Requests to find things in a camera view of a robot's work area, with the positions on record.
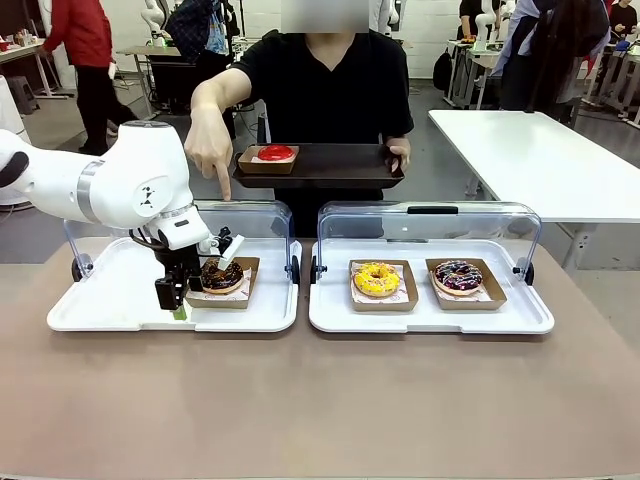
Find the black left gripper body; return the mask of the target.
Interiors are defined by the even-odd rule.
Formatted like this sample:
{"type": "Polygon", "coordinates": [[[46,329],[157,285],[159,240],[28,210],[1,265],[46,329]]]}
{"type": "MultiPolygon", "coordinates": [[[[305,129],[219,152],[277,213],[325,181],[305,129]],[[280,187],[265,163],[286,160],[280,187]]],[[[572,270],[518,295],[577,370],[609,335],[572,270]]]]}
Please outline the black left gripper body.
{"type": "Polygon", "coordinates": [[[164,279],[187,281],[201,275],[200,255],[196,245],[171,250],[162,244],[153,244],[152,251],[156,260],[163,265],[164,279]]]}

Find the person's right hand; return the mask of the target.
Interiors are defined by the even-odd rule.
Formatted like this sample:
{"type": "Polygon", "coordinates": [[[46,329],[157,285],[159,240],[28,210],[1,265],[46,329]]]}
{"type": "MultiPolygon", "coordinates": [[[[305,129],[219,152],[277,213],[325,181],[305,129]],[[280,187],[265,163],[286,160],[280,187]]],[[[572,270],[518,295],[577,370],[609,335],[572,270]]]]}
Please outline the person's right hand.
{"type": "Polygon", "coordinates": [[[229,166],[233,153],[232,140],[219,108],[195,108],[185,142],[185,153],[206,179],[217,179],[222,198],[232,196],[229,166]]]}

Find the person's left hand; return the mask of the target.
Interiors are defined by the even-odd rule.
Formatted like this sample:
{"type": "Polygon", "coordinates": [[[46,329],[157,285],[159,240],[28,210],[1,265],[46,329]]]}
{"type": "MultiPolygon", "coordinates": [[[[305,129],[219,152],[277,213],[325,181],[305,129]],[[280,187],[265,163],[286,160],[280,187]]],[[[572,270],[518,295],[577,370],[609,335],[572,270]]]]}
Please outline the person's left hand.
{"type": "Polygon", "coordinates": [[[385,145],[392,154],[391,172],[396,174],[399,171],[405,173],[410,165],[411,144],[406,136],[389,137],[385,145]]]}

